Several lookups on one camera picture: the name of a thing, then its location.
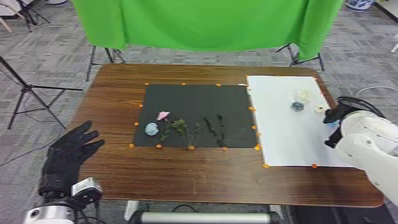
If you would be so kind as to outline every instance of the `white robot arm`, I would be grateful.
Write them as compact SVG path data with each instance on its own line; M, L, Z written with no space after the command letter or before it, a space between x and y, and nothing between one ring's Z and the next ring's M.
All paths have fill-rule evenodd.
M353 107L351 104L344 106L339 112ZM375 187L398 205L398 126L380 117L380 111L355 108L339 113L341 139L334 150L348 164L366 172Z

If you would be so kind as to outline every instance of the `green screen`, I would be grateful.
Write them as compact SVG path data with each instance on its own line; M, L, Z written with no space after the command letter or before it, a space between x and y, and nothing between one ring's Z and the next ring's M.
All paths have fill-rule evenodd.
M92 45L243 51L295 43L314 58L343 0L73 0Z

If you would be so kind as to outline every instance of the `white sheet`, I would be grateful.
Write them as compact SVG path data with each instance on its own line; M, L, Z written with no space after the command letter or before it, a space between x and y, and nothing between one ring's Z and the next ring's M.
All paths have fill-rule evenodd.
M316 108L328 105L314 78L248 76L247 79L264 164L350 167L323 144L335 127L321 123L323 113L316 113ZM303 111L295 112L298 91L311 92L311 102Z

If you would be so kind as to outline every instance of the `black mat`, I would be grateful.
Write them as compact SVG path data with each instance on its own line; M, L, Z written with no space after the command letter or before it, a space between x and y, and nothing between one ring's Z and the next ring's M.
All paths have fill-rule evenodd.
M188 123L190 133L193 133L195 123L200 124L202 131L195 147L218 147L216 139L208 130L204 117L211 120L218 133L216 114L224 120L224 143L227 148L250 148L257 144L254 120L248 110L248 95L245 86L204 86L204 85L149 85L145 88L144 108L140 112L138 128L135 132L135 146L154 146L160 143L160 134L165 130L165 122L156 121L160 111L170 112L170 119L181 118ZM145 125L158 124L160 133L156 136L145 135ZM167 147L184 147L184 140L176 130L170 130L170 137L163 143Z

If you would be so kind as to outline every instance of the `brown table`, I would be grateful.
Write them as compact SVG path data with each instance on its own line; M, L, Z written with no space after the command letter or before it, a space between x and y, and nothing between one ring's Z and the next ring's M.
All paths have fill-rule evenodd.
M240 84L245 75L314 76L307 68L104 65L69 127L94 121L106 145L81 178L97 178L104 199L375 207L382 194L353 168L263 168L254 149L129 148L145 83Z

